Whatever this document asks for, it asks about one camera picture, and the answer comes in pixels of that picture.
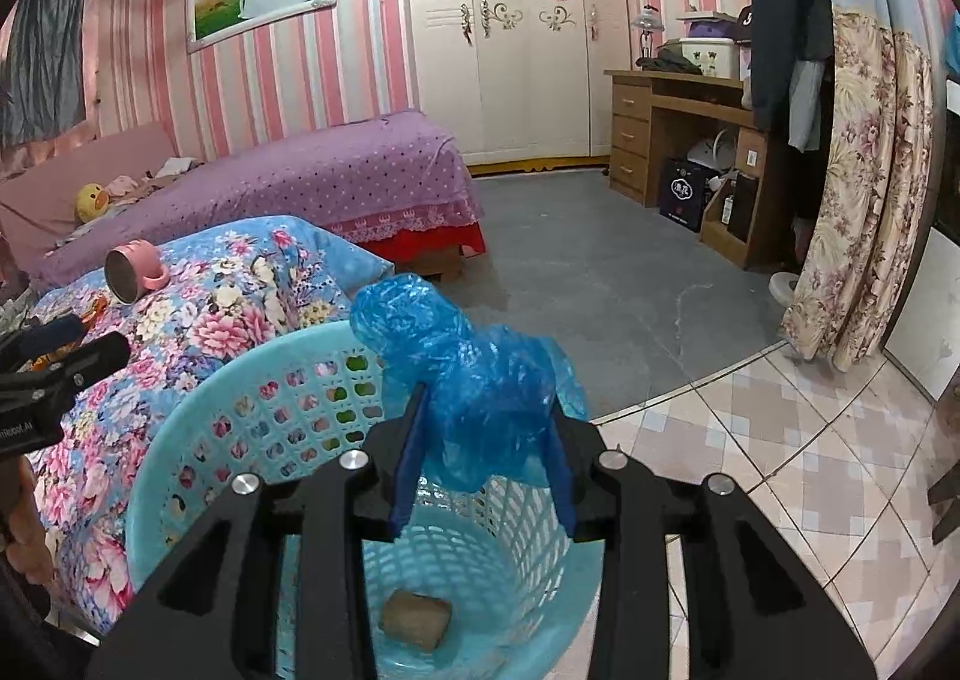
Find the person's left hand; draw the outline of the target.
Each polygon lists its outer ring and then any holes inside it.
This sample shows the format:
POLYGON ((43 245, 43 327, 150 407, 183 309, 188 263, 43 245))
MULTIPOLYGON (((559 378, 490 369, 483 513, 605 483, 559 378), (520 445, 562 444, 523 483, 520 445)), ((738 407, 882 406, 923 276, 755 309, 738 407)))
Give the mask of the person's left hand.
POLYGON ((13 540, 5 553, 16 573, 22 574, 31 584, 47 588, 52 582, 53 565, 46 545, 46 529, 34 499, 36 479, 26 458, 20 456, 16 465, 20 495, 8 513, 7 524, 13 540))

